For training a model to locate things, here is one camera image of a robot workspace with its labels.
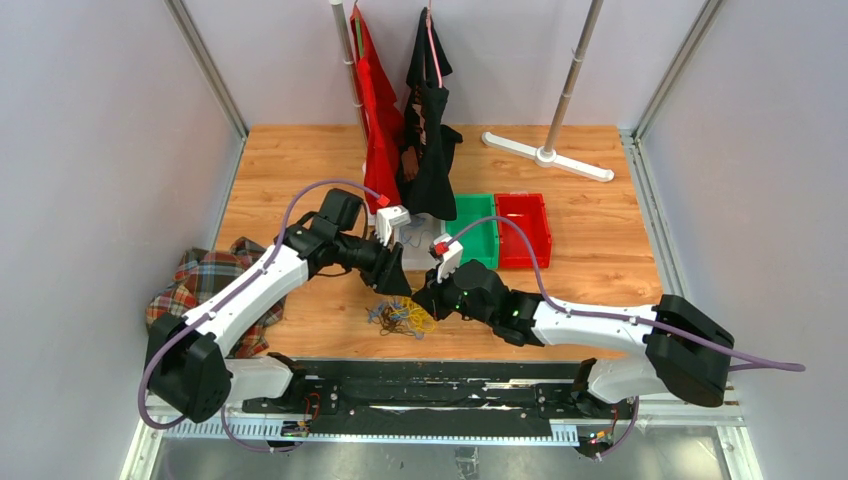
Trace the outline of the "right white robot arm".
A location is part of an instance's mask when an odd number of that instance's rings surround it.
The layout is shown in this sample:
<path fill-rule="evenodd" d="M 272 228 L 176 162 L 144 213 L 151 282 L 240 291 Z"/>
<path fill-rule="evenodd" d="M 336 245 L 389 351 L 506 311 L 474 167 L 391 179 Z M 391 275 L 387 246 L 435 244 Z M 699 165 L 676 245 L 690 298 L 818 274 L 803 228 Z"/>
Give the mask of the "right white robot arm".
<path fill-rule="evenodd" d="M 642 395 L 669 393 L 707 408 L 724 402 L 734 337 L 678 295 L 630 307 L 571 303 L 511 289 L 495 271 L 469 261 L 448 276 L 428 271 L 412 299 L 436 320 L 458 314 L 514 346 L 584 345 L 621 353 L 581 363 L 571 400 L 587 417 Z"/>

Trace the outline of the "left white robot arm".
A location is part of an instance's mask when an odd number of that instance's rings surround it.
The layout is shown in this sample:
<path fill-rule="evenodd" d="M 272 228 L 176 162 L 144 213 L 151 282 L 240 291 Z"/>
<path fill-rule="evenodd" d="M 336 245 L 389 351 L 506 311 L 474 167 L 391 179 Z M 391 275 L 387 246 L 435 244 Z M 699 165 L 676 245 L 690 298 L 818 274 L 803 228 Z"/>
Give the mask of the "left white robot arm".
<path fill-rule="evenodd" d="M 402 268 L 403 245 L 393 231 L 409 223 L 402 206 L 369 190 L 378 206 L 372 232 L 354 235 L 366 205 L 362 197 L 333 188 L 318 211 L 281 233 L 252 266 L 211 299 L 182 315 L 164 314 L 151 326 L 145 367 L 137 394 L 144 421 L 148 395 L 174 408 L 181 420 L 201 423 L 228 404 L 267 398 L 283 413 L 298 411 L 306 386 L 295 379 L 294 364 L 280 355 L 232 359 L 247 330 L 272 306 L 327 267 L 358 271 L 366 287 L 387 296 L 412 294 Z"/>

